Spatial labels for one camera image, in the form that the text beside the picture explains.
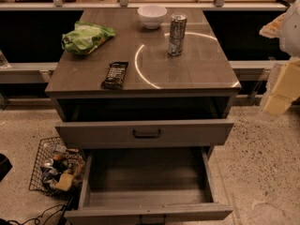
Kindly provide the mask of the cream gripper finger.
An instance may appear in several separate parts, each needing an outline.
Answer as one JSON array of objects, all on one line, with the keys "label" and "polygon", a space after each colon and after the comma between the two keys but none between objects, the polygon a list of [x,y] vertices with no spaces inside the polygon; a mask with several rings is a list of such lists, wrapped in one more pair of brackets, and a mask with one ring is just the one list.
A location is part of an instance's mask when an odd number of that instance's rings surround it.
[{"label": "cream gripper finger", "polygon": [[292,60],[284,65],[275,63],[266,88],[262,97],[262,112],[267,116],[284,114],[300,97],[300,60]]},{"label": "cream gripper finger", "polygon": [[273,21],[264,25],[259,34],[265,38],[279,38],[284,18],[285,13],[280,14]]}]

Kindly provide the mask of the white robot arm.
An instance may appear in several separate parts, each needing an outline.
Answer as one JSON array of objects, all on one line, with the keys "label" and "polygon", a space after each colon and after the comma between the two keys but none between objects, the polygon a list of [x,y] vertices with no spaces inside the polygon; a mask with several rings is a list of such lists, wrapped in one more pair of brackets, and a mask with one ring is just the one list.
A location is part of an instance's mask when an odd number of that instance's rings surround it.
[{"label": "white robot arm", "polygon": [[300,98],[300,0],[295,0],[285,13],[264,25],[260,35],[278,38],[279,48],[291,57],[284,65],[275,63],[268,76],[260,106],[262,116],[273,120]]}]

